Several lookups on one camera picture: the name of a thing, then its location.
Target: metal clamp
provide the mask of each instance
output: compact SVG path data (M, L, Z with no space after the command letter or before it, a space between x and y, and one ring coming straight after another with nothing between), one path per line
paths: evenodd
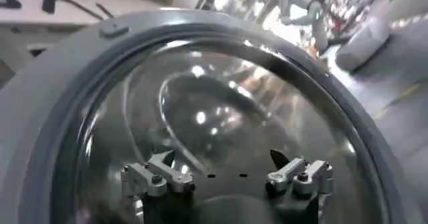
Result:
M316 160L304 172L293 177L293 191L299 195L311 195L314 191L321 194L332 192L333 168L323 160Z
M176 193L186 193L195 190L193 177L190 174L183 174L172 169L164 163L167 157L170 157L173 151L167 151L160 154L154 154L144 165L148 170L162 176L171 185Z
M147 193L159 197L167 193L167 181L138 163L126 165L122 171L122 195L133 197Z
M280 170L267 174L266 187L272 188L277 193L284 191L293 177L304 169L305 161L295 158Z

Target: humanoid robot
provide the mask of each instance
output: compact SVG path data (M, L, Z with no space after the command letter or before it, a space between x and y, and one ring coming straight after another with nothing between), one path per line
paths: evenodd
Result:
M320 0L278 0L280 4L280 21L284 25L311 25L315 48L324 51L328 47L326 27L323 20L323 8ZM290 19L292 5L308 11L307 15Z

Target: gray floor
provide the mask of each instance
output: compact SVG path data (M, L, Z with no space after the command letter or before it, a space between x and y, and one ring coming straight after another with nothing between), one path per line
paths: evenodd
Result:
M0 60L0 88L4 86L13 77L13 75L14 73L9 66Z
M391 40L353 75L336 76L374 118L402 163L428 222L428 0L383 1L402 20Z

